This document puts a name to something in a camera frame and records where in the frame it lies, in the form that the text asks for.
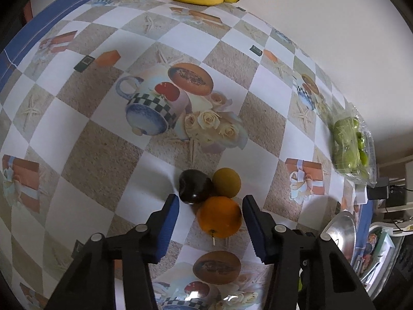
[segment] orange fruit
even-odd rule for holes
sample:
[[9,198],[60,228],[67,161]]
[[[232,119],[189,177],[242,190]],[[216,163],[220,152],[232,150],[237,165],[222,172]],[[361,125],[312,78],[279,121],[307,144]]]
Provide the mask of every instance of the orange fruit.
[[212,176],[216,192],[224,197],[233,198],[241,190],[241,178],[231,168],[221,168]]
[[242,223],[239,205],[227,197],[210,197],[197,211],[201,229],[213,238],[227,238],[238,232]]

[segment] silver screw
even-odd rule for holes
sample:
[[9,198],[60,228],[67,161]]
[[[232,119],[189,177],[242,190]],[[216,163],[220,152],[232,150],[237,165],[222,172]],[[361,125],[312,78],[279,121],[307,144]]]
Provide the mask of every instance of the silver screw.
[[101,239],[102,239],[102,234],[100,234],[100,233],[92,234],[92,236],[90,237],[90,240],[92,240],[94,242],[98,242]]
[[284,233],[287,228],[284,225],[276,225],[274,227],[274,229],[278,232],[278,233]]
[[148,226],[144,223],[140,223],[139,225],[136,225],[135,230],[137,232],[145,232],[148,229]]
[[330,241],[331,240],[331,236],[328,233],[322,233],[320,235],[320,238],[321,238],[321,240],[324,240],[324,241]]

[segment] silver bowl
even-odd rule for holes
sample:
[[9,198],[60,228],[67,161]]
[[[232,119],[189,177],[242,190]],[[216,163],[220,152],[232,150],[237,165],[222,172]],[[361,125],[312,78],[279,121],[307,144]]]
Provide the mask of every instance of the silver bowl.
[[342,211],[336,215],[323,230],[328,233],[348,262],[351,262],[356,247],[356,225],[353,215]]

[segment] package of green apples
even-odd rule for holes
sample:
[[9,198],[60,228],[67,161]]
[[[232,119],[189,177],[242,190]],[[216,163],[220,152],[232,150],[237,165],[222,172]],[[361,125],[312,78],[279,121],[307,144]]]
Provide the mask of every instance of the package of green apples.
[[377,166],[370,131],[353,104],[333,113],[332,161],[338,172],[356,184],[376,184]]

